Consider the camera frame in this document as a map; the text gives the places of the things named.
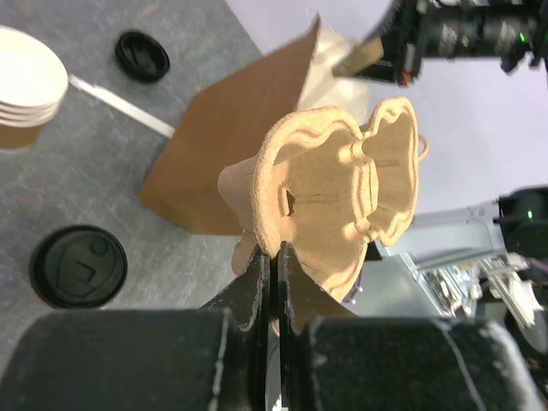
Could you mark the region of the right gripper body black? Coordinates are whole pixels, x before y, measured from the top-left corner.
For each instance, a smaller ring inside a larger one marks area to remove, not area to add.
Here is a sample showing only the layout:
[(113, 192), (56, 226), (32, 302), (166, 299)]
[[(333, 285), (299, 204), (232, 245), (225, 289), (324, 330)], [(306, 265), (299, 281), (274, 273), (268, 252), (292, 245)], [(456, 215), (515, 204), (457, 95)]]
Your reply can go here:
[(428, 11), (427, 1), (392, 1), (367, 40), (378, 39), (383, 56), (355, 76), (376, 82), (409, 86), (420, 69), (418, 43), (420, 23)]

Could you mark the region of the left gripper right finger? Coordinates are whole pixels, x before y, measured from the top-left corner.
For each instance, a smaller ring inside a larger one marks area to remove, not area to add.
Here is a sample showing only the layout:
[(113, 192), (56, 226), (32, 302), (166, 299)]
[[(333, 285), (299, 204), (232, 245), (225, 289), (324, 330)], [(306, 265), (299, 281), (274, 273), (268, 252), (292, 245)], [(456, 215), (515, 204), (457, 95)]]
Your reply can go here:
[(277, 256), (289, 410), (544, 410), (513, 337), (483, 319), (362, 318), (284, 243)]

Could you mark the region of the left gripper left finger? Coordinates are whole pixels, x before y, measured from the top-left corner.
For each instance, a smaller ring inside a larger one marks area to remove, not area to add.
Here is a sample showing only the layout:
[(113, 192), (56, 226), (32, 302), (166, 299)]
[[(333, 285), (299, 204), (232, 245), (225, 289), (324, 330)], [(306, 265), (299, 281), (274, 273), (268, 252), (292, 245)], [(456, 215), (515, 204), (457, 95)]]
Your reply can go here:
[(4, 410), (263, 410), (270, 260), (198, 309), (51, 313), (22, 336)]

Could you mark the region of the black plastic cup lid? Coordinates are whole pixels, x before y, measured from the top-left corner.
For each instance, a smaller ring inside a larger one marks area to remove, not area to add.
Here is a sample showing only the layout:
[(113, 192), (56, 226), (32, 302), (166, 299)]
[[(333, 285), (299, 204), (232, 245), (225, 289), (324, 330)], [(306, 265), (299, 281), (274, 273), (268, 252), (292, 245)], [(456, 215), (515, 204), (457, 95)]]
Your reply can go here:
[(54, 308), (96, 308), (111, 301), (128, 274), (122, 244), (107, 230), (71, 225), (35, 247), (29, 279), (38, 297)]

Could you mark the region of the cardboard cup carrier tray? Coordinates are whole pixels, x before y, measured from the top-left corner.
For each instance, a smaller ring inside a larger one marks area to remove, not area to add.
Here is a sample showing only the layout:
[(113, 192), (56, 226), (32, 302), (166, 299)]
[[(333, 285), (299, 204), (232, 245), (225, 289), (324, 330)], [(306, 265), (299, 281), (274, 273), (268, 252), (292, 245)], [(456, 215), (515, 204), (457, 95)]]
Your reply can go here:
[(339, 107), (283, 117), (255, 156), (217, 180), (242, 229), (234, 273), (245, 271), (255, 248), (275, 257), (288, 242), (305, 273), (341, 301), (369, 245), (392, 246), (410, 226), (427, 151), (404, 97), (382, 100), (363, 125)]

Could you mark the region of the brown paper bag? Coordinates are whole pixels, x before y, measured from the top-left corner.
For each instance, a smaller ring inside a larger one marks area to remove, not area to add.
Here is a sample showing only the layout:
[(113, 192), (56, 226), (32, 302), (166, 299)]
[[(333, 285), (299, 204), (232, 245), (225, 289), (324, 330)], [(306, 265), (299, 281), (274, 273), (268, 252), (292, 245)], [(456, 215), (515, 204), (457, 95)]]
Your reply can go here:
[(217, 190), (221, 171), (254, 156), (269, 129), (293, 111), (335, 105), (363, 123), (369, 86), (337, 67), (353, 49), (316, 19), (301, 36), (198, 92), (138, 199), (191, 233), (239, 235)]

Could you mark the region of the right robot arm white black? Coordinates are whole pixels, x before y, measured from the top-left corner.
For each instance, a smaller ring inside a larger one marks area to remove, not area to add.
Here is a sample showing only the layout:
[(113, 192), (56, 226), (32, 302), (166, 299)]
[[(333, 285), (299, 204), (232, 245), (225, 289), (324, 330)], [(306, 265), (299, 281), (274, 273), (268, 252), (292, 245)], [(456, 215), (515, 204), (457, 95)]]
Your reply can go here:
[(510, 74), (530, 56), (536, 69), (547, 65), (547, 2), (395, 1), (373, 37), (384, 55), (358, 78), (408, 86), (425, 59), (494, 58)]

